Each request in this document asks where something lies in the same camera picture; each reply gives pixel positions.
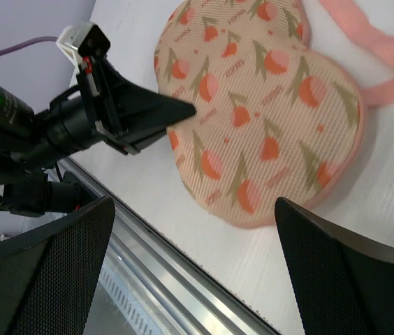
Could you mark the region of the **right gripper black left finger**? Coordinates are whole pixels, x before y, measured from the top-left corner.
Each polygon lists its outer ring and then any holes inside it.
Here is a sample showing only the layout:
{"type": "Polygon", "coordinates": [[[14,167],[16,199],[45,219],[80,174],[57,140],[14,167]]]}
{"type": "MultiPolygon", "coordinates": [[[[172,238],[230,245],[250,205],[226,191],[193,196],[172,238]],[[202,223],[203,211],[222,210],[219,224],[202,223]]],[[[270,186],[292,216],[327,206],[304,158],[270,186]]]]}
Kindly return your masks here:
{"type": "Polygon", "coordinates": [[[106,196],[0,242],[0,334],[82,334],[113,223],[106,196]]]}

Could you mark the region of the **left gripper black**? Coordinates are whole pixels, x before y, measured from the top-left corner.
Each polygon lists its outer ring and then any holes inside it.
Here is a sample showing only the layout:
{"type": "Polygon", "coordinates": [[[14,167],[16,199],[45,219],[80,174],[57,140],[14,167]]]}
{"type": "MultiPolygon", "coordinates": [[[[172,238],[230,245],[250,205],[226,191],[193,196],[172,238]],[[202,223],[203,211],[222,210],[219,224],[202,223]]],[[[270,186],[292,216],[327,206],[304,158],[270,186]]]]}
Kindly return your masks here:
{"type": "Polygon", "coordinates": [[[193,104],[140,87],[105,58],[85,57],[77,84],[50,103],[46,135],[69,156],[104,142],[124,155],[136,155],[166,128],[196,114],[193,104]]]}

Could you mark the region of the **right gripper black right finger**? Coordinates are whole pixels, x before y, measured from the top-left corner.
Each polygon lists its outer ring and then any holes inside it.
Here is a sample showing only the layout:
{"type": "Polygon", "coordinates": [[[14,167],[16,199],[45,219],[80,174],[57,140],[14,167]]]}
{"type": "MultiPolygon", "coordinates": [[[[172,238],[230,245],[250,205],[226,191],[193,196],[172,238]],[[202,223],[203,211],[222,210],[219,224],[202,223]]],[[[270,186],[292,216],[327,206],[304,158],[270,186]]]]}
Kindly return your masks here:
{"type": "Polygon", "coordinates": [[[394,247],[286,198],[275,220],[306,334],[394,334],[394,247]]]}

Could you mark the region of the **peach floral laundry bag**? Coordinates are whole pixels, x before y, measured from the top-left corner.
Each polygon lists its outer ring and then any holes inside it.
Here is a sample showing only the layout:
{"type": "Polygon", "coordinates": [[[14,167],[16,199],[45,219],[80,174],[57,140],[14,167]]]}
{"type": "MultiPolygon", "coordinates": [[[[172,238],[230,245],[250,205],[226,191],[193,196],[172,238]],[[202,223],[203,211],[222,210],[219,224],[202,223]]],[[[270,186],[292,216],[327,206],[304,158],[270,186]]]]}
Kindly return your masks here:
{"type": "MultiPolygon", "coordinates": [[[[323,7],[394,71],[394,36],[353,1],[323,7]]],[[[168,129],[180,178],[231,225],[273,224],[280,197],[320,203],[356,157],[368,108],[394,102],[394,77],[361,89],[310,38],[300,1],[184,1],[159,38],[159,92],[196,108],[168,129]]]]}

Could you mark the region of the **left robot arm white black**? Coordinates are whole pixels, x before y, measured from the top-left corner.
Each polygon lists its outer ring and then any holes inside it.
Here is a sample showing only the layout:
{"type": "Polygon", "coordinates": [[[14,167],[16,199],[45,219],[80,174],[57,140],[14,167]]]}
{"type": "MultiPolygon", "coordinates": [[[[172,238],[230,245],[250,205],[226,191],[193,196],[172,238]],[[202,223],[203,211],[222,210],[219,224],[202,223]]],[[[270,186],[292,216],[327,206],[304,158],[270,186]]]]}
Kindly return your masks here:
{"type": "Polygon", "coordinates": [[[86,57],[76,80],[39,113],[0,87],[0,211],[68,214],[82,204],[81,191],[48,181],[47,170],[99,142],[139,154],[196,114],[191,103],[126,80],[104,58],[86,57]]]}

